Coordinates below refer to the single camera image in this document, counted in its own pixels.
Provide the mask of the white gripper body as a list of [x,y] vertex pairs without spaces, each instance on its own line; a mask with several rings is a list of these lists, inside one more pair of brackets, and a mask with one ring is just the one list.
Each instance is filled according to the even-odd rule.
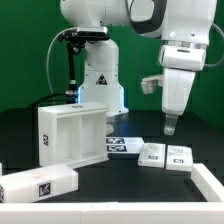
[[163,75],[162,111],[166,114],[182,115],[190,96],[195,73],[165,68]]

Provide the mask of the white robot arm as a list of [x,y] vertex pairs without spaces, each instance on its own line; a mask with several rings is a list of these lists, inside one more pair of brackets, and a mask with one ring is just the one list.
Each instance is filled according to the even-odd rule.
[[175,133],[186,108],[195,74],[205,67],[209,31],[217,0],[61,0],[64,18],[75,27],[69,53],[85,52],[83,102],[100,100],[111,116],[126,113],[118,82],[119,48],[107,27],[129,25],[137,34],[161,40],[158,57],[163,73],[144,78],[144,93],[163,87],[164,133]]

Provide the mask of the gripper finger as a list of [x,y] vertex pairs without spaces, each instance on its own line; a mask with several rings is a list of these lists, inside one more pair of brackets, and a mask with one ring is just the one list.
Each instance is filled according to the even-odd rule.
[[173,136],[177,124],[178,116],[173,114],[167,114],[165,116],[164,134]]

